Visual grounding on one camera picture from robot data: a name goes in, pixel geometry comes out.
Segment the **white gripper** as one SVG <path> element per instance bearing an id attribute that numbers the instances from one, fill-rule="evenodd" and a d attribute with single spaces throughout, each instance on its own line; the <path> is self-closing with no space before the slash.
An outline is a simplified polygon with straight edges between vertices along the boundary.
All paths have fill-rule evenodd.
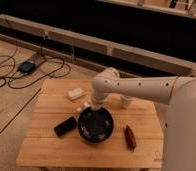
<path id="1" fill-rule="evenodd" d="M 99 110 L 103 106 L 106 98 L 107 94 L 93 94 L 91 96 L 91 109 L 93 111 Z"/>

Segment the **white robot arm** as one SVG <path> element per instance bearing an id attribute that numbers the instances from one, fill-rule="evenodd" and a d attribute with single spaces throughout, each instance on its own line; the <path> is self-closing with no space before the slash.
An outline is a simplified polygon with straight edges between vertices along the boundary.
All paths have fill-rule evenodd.
<path id="1" fill-rule="evenodd" d="M 109 93 L 165 104 L 162 171 L 196 171 L 196 77 L 121 78 L 107 68 L 92 79 L 92 88 L 95 108 Z"/>

